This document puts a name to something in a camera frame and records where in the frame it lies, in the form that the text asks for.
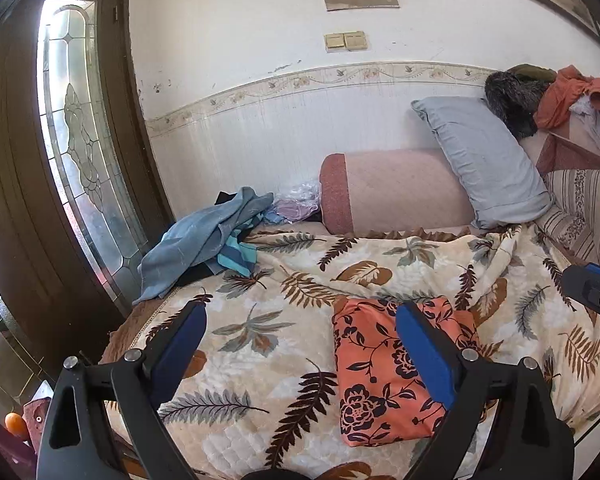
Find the maroon towel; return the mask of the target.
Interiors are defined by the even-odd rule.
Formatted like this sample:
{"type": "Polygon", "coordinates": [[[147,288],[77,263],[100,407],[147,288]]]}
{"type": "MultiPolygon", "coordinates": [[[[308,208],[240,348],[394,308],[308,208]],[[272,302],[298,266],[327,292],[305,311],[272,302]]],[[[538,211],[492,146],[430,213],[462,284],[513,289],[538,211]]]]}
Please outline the maroon towel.
{"type": "Polygon", "coordinates": [[[52,399],[36,399],[28,402],[23,407],[23,420],[29,431],[29,440],[33,446],[34,452],[38,453],[44,432],[45,419],[52,399]]]}

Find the striped bedding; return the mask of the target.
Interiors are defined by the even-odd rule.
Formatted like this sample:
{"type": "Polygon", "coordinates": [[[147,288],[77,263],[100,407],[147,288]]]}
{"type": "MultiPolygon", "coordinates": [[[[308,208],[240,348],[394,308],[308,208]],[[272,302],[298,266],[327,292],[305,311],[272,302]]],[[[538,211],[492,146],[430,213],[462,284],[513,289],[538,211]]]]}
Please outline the striped bedding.
{"type": "Polygon", "coordinates": [[[520,141],[554,198],[538,221],[571,260],[600,266],[600,155],[552,132],[520,141]]]}

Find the orange floral garment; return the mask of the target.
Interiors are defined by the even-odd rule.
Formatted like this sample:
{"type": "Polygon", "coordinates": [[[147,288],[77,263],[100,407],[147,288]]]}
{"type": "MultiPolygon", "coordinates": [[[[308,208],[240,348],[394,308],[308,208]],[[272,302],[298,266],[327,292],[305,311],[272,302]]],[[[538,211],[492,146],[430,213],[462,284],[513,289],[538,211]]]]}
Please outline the orange floral garment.
{"type": "Polygon", "coordinates": [[[350,299],[332,317],[340,432],[352,448],[429,438],[446,413],[400,341],[396,312],[394,300],[350,299]]]}

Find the leaf pattern quilted blanket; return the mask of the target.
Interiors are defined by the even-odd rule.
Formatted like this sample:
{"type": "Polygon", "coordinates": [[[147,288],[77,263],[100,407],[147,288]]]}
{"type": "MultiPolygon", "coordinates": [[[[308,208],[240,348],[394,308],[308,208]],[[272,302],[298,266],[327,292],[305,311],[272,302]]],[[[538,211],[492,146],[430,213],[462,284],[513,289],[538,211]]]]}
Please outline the leaf pattern quilted blanket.
{"type": "Polygon", "coordinates": [[[258,233],[233,271],[139,304],[102,358],[144,348],[190,300],[207,329],[159,415],[193,470],[238,479],[287,468],[317,479],[400,479],[429,438],[352,446],[340,432],[332,317],[350,299],[414,301],[460,347],[535,359],[575,434],[600,419],[600,316],[566,297],[568,259],[533,224],[471,234],[258,233]]]}

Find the wooden door with glass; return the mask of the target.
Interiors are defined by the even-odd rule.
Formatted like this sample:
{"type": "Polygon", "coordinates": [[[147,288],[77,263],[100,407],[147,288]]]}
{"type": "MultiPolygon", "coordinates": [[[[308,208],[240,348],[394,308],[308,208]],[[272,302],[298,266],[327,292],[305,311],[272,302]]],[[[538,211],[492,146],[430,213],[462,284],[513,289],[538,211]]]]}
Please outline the wooden door with glass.
{"type": "Polygon", "coordinates": [[[48,379],[100,358],[173,219],[129,24],[129,0],[0,0],[0,317],[48,379]]]}

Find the blue striped garment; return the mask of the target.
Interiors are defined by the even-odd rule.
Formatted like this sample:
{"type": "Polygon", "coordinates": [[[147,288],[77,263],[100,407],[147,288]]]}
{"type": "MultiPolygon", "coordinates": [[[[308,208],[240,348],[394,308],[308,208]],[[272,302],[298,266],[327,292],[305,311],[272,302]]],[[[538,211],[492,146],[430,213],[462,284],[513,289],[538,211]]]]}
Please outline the blue striped garment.
{"type": "Polygon", "coordinates": [[[216,255],[216,263],[221,268],[234,271],[244,278],[250,278],[257,263],[258,250],[256,246],[244,243],[242,239],[258,226],[262,219],[263,214],[256,214],[230,231],[225,244],[216,255]]]}

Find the grey blue pillow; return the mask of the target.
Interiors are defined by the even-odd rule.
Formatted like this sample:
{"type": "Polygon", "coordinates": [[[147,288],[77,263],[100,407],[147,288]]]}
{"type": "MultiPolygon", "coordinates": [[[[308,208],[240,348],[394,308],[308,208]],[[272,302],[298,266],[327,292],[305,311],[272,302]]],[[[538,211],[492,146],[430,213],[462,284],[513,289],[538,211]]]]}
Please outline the grey blue pillow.
{"type": "Polygon", "coordinates": [[[485,100],[428,96],[413,101],[412,110],[460,180],[476,228],[531,222],[552,208],[553,197],[535,164],[485,100]]]}

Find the orange crumpled cloth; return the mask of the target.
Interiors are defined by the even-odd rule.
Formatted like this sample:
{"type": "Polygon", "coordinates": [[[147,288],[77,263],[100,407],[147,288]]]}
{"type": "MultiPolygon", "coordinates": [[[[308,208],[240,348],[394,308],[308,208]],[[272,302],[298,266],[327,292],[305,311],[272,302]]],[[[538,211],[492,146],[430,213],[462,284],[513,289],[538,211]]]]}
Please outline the orange crumpled cloth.
{"type": "Polygon", "coordinates": [[[554,129],[569,119],[570,107],[581,96],[588,96],[600,112],[600,77],[582,75],[573,65],[558,70],[555,81],[540,99],[533,118],[539,129],[554,129]]]}

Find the double light switch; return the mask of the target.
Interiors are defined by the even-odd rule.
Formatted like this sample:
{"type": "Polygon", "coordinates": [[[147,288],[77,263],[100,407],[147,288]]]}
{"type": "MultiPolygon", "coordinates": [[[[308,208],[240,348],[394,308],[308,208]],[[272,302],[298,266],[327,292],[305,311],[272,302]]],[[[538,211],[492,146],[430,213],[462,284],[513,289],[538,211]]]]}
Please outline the double light switch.
{"type": "Polygon", "coordinates": [[[368,48],[365,32],[332,32],[324,36],[327,52],[363,51],[368,48]]]}

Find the orange fruit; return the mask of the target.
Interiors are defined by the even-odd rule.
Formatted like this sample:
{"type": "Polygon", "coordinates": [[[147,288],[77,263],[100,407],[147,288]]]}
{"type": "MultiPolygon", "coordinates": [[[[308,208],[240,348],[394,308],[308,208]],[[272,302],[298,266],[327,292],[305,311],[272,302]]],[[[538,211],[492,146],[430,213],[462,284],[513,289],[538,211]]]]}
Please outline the orange fruit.
{"type": "Polygon", "coordinates": [[[4,417],[4,425],[10,434],[19,438],[20,440],[29,439],[27,423],[18,413],[7,413],[4,417]]]}

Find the purple plastic bag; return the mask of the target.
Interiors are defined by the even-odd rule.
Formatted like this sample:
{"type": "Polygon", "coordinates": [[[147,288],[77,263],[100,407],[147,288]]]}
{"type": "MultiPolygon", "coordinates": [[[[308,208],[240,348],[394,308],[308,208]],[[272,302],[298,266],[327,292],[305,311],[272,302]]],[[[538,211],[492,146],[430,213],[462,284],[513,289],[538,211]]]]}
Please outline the purple plastic bag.
{"type": "Polygon", "coordinates": [[[319,180],[306,181],[291,188],[283,188],[274,195],[271,206],[264,213],[267,224],[297,223],[309,219],[321,210],[322,185],[319,180]]]}

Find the blue grey garment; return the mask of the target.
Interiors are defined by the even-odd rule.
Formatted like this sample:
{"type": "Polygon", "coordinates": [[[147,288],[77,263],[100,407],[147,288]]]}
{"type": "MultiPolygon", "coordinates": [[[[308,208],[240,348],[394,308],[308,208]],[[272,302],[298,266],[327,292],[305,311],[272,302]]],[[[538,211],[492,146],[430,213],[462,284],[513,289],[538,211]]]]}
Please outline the blue grey garment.
{"type": "Polygon", "coordinates": [[[244,186],[225,203],[213,205],[178,220],[137,267],[140,296],[133,301],[163,297],[193,266],[219,255],[230,233],[272,205],[274,195],[258,195],[244,186]]]}

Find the pink bolster cushion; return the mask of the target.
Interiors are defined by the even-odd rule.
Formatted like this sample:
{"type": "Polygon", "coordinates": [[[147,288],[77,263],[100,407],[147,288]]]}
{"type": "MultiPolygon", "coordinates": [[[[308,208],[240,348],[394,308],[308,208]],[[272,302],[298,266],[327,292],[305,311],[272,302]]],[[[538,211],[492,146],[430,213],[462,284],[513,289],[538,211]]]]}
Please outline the pink bolster cushion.
{"type": "Polygon", "coordinates": [[[460,229],[475,211],[442,151],[330,154],[320,171],[321,213],[332,234],[460,229]]]}

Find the dark fur garment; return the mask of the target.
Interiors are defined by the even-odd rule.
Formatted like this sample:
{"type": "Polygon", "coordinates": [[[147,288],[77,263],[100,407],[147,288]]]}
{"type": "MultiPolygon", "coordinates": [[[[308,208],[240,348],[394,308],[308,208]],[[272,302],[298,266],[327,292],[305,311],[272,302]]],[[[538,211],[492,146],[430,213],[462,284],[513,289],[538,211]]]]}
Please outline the dark fur garment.
{"type": "Polygon", "coordinates": [[[494,72],[484,84],[486,104],[517,140],[534,136],[538,131],[534,114],[556,78],[554,70],[530,64],[494,72]]]}

